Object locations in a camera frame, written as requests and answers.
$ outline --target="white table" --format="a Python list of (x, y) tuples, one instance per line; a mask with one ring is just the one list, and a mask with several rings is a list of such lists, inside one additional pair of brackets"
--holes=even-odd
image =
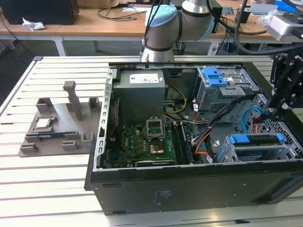
[[(95, 225), (101, 227), (180, 225), (235, 225), (285, 227), (303, 223), (303, 190), (275, 205), (235, 207), (139, 215), (105, 216), (94, 195), (83, 189), (89, 155), (19, 158), (39, 97), (67, 102), (66, 80), (77, 83), (81, 101), (102, 97), (108, 62), (138, 61), (138, 57), (44, 57), (33, 61), (0, 108), (0, 226), (37, 227)], [(268, 57), (195, 57), (178, 61), (252, 61), (268, 79)]]

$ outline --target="yellow wire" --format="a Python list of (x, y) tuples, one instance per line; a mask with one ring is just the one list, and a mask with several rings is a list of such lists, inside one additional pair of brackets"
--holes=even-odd
[(185, 98), (185, 95), (178, 88), (176, 88), (175, 86), (172, 86), (172, 85), (169, 85), (169, 87), (173, 87), (174, 89), (176, 89), (182, 95), (182, 97), (184, 99), (184, 104), (181, 109), (176, 110), (176, 111), (171, 111), (171, 112), (164, 112), (165, 114), (174, 114), (174, 113), (176, 114), (176, 113), (183, 111), (186, 108), (187, 100)]

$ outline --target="blue cable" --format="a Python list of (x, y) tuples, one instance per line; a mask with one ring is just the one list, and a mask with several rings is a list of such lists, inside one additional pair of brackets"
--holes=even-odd
[(243, 115), (242, 115), (242, 128), (243, 128), (243, 130), (244, 130), (244, 133), (248, 133), (248, 130), (246, 129), (246, 125), (245, 125), (245, 116), (246, 116), (246, 114), (247, 114), (247, 112), (248, 112), (249, 110), (255, 110), (255, 111), (257, 111), (259, 114), (262, 114), (262, 113), (263, 113), (261, 110), (259, 110), (258, 108), (255, 108), (255, 107), (250, 107), (250, 108), (248, 108), (248, 109), (243, 113)]
[(228, 53), (228, 51), (229, 51), (229, 40), (230, 40), (230, 37), (231, 37), (231, 34), (228, 35), (228, 39), (227, 39), (227, 48), (226, 48), (226, 54), (225, 54), (225, 55), (227, 55), (227, 53)]

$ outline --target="blue plastic clip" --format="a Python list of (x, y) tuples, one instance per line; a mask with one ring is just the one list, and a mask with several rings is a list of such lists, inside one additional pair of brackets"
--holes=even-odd
[(277, 133), (276, 137), (281, 144), (284, 143), (284, 136), (281, 133)]
[(226, 87), (228, 85), (216, 67), (204, 67), (203, 72), (210, 87)]
[(232, 144), (235, 143), (250, 143), (250, 140), (248, 139), (247, 135), (245, 134), (235, 134), (231, 135), (229, 137)]

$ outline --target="blue object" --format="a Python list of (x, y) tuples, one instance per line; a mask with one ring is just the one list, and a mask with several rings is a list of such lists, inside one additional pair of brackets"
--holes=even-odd
[[(151, 18), (155, 14), (157, 7), (154, 7), (149, 12), (146, 13), (145, 17), (145, 26), (147, 26), (148, 18), (151, 13)], [(158, 27), (161, 25), (166, 24), (167, 22), (171, 21), (175, 15), (177, 14), (177, 8), (173, 5), (160, 5), (158, 12), (156, 13), (155, 17), (153, 18), (150, 27)]]
[(229, 140), (231, 141), (231, 144), (235, 144), (237, 142), (233, 136), (230, 136)]
[(227, 83), (222, 78), (222, 73), (216, 67), (204, 67), (204, 76), (208, 79), (210, 87), (226, 87)]
[(231, 34), (228, 35), (228, 39), (227, 39), (227, 48), (226, 48), (226, 54), (225, 54), (225, 55), (227, 55), (227, 53), (228, 53), (228, 51), (229, 51), (229, 39), (230, 39), (230, 37), (231, 37)]
[(229, 137), (229, 140), (231, 141), (232, 144), (235, 144), (235, 143), (250, 143), (250, 140), (248, 139), (247, 135), (245, 135), (245, 134), (231, 135)]
[(278, 140), (281, 144), (284, 143), (284, 136), (281, 133), (277, 133), (276, 137), (278, 138)]
[(289, 13), (298, 12), (294, 7), (288, 5), (287, 3), (285, 3), (281, 0), (276, 0), (274, 5), (278, 6), (278, 10), (281, 10), (281, 11), (285, 11), (285, 12), (289, 12)]
[(218, 156), (217, 156), (217, 162), (218, 162), (219, 159), (221, 158), (223, 152), (224, 152), (224, 149), (222, 148), (221, 151), (220, 151), (220, 153), (219, 153)]
[(255, 108), (255, 107), (250, 107), (250, 108), (248, 108), (248, 109), (243, 113), (243, 115), (242, 115), (242, 128), (243, 128), (243, 130), (244, 130), (244, 133), (248, 133), (248, 131), (247, 131), (247, 129), (246, 129), (246, 126), (245, 126), (245, 116), (246, 116), (246, 114), (247, 114), (247, 112), (248, 112), (249, 110), (255, 110), (255, 111), (257, 111), (259, 114), (262, 114), (262, 111), (259, 110), (259, 109), (257, 109), (257, 108)]

